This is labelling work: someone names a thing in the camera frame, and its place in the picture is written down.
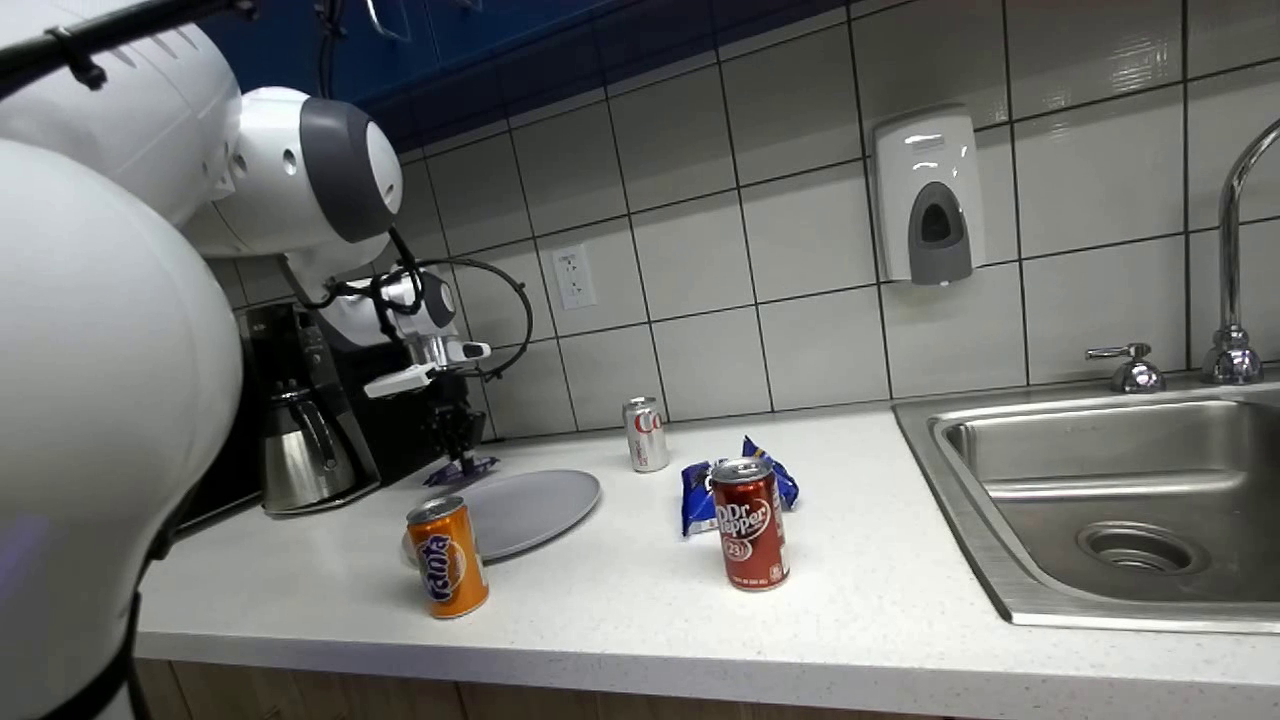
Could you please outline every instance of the stainless steel sink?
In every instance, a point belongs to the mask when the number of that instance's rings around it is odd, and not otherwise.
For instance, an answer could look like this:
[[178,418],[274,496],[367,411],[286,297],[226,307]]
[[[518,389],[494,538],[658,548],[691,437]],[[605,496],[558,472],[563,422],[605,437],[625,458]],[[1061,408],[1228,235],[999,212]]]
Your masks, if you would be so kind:
[[1280,630],[1280,383],[897,416],[1007,619]]

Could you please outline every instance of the electrical outlet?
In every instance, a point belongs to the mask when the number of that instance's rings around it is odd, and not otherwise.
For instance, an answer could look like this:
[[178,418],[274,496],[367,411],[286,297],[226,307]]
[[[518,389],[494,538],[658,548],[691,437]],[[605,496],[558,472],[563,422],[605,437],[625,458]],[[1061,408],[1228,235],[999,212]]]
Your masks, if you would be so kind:
[[558,246],[553,269],[563,307],[602,302],[590,244]]

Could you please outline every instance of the orange soda can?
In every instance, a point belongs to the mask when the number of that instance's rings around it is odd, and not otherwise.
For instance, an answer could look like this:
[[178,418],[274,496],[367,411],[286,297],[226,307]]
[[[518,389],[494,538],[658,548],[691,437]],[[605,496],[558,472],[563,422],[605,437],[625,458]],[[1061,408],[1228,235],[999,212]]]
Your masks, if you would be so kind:
[[474,511],[459,496],[435,496],[408,511],[408,544],[427,583],[427,616],[468,616],[490,598]]

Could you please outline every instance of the wooden cabinet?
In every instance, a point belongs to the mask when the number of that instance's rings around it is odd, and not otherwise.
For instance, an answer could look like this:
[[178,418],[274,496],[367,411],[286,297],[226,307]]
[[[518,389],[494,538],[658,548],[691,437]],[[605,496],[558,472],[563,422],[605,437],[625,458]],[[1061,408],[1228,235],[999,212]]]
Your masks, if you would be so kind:
[[153,720],[888,720],[877,712],[135,663]]

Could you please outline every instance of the white countertop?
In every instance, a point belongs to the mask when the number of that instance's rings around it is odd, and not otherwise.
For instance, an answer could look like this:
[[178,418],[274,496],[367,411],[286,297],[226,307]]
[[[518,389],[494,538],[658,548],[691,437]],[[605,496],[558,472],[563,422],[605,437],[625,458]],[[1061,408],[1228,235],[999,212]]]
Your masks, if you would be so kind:
[[[794,579],[738,591],[720,538],[682,538],[682,469],[739,437],[800,480]],[[1013,627],[970,571],[894,411],[671,431],[635,474],[619,437],[518,442],[504,474],[584,469],[605,502],[490,569],[466,619],[420,611],[399,559],[426,483],[354,506],[226,520],[148,571],[135,653],[476,682],[596,688],[948,715],[1280,715],[1280,634]]]

